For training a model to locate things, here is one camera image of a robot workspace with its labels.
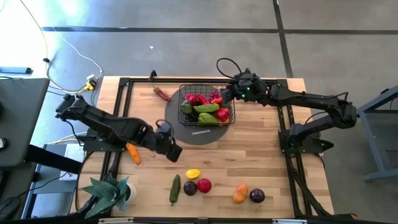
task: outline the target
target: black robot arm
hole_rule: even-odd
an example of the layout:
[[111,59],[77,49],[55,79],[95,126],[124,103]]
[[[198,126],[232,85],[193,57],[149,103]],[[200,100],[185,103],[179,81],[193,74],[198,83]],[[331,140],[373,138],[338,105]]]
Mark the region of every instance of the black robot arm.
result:
[[64,101],[56,109],[56,118],[81,121],[95,130],[106,142],[124,147],[126,143],[146,147],[176,162],[182,148],[172,137],[172,127],[168,123],[158,125],[156,131],[139,118],[118,118],[89,105],[81,95],[65,95]]
[[303,146],[303,142],[310,141],[315,146],[308,146],[308,150],[301,152],[323,152],[333,144],[310,137],[320,131],[329,128],[351,128],[356,123],[356,108],[346,100],[348,93],[342,93],[335,96],[314,95],[306,92],[294,92],[280,84],[270,84],[259,77],[255,73],[251,73],[246,69],[242,74],[235,75],[231,79],[226,89],[221,91],[223,103],[231,101],[233,98],[260,103],[263,106],[285,106],[295,105],[307,108],[324,110],[328,113],[320,119],[316,119],[307,124],[293,124],[290,130],[281,130],[279,137],[281,148],[285,152],[298,150]]

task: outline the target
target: wire basket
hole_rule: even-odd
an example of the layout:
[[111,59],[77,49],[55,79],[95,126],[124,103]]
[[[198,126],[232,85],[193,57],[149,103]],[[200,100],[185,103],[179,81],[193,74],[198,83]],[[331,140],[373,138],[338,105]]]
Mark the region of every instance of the wire basket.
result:
[[224,85],[181,85],[180,86],[180,97],[178,98],[178,122],[184,126],[228,126],[230,124],[233,124],[235,122],[235,104],[234,100],[232,100],[229,103],[229,120],[221,123],[219,122],[218,124],[203,124],[203,123],[198,123],[197,122],[197,116],[198,113],[195,112],[194,109],[193,113],[191,114],[184,114],[181,110],[181,104],[185,100],[185,96],[189,93],[193,93],[195,95],[197,94],[202,94],[203,96],[206,97],[206,99],[209,99],[209,95],[212,91],[215,90],[220,90],[222,88],[225,88]]

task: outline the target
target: gray floor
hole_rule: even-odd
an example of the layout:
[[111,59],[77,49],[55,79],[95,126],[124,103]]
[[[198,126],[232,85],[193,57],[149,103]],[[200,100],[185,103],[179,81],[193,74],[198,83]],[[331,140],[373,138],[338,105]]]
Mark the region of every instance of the gray floor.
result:
[[[276,29],[272,0],[24,1],[41,26],[194,27]],[[286,29],[398,29],[395,0],[279,0]],[[30,66],[44,77],[44,43],[19,1],[6,1],[0,12],[0,61]],[[261,77],[286,77],[278,34],[194,34],[128,32],[46,32],[50,76],[65,88],[79,89],[98,69],[59,37],[95,59],[106,75],[218,75],[215,61],[230,57]],[[293,75],[307,91],[332,95],[349,91],[361,106],[383,89],[398,84],[398,35],[286,35]],[[234,73],[233,68],[225,67]],[[48,93],[32,143],[41,145],[71,134],[54,118],[60,97]],[[85,131],[75,123],[76,131]],[[363,182],[376,170],[361,122],[349,130],[329,130],[335,143],[325,153],[326,175],[336,213],[360,219],[398,220],[398,179]],[[69,195],[46,195],[34,215],[66,212]],[[44,213],[44,206],[54,211]]]

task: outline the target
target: artificial plant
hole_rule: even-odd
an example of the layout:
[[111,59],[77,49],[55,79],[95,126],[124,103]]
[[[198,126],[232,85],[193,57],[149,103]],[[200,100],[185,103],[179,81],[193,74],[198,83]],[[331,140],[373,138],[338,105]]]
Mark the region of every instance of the artificial plant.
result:
[[121,211],[126,211],[126,192],[127,192],[127,179],[117,181],[108,175],[105,181],[90,178],[92,185],[83,187],[85,192],[88,192],[98,197],[97,204],[87,212],[85,218],[92,217],[101,212],[109,211],[114,205]]

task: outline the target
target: wooden tabletop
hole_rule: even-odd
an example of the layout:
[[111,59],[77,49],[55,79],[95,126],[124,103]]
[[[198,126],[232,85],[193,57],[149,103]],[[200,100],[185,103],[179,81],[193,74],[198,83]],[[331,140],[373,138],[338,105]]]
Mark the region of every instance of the wooden tabletop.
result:
[[[120,77],[104,77],[99,93],[98,108],[113,112]],[[287,79],[292,91],[305,91],[301,78]],[[129,108],[129,117],[137,117],[155,126],[164,118],[166,102],[152,91],[153,83],[135,83]],[[165,93],[172,95],[180,83],[155,83]],[[119,114],[122,114],[126,91],[122,97]],[[277,132],[280,129],[275,107],[235,101],[236,122],[218,141],[191,146],[178,142],[183,152],[176,163],[165,156],[145,148],[138,148],[141,165],[137,166],[128,152],[124,152],[119,166],[118,179],[129,177],[137,189],[137,198],[126,212],[112,209],[114,217],[226,217],[226,218],[292,218],[292,199],[284,156],[280,153]],[[304,123],[311,115],[310,109],[293,106],[296,123]],[[95,152],[87,160],[79,181],[79,204],[90,195],[81,190],[90,184],[90,177],[99,179],[103,152]],[[312,154],[303,154],[307,184],[326,211],[333,213],[328,184],[321,160]],[[182,185],[187,181],[189,169],[200,169],[201,178],[211,181],[210,192],[197,192],[187,196],[181,189],[177,203],[169,202],[170,188],[176,174]],[[262,203],[252,203],[247,198],[242,204],[232,202],[236,187],[247,184],[249,191],[260,188],[266,195]],[[300,208],[304,211],[302,193],[298,190]]]

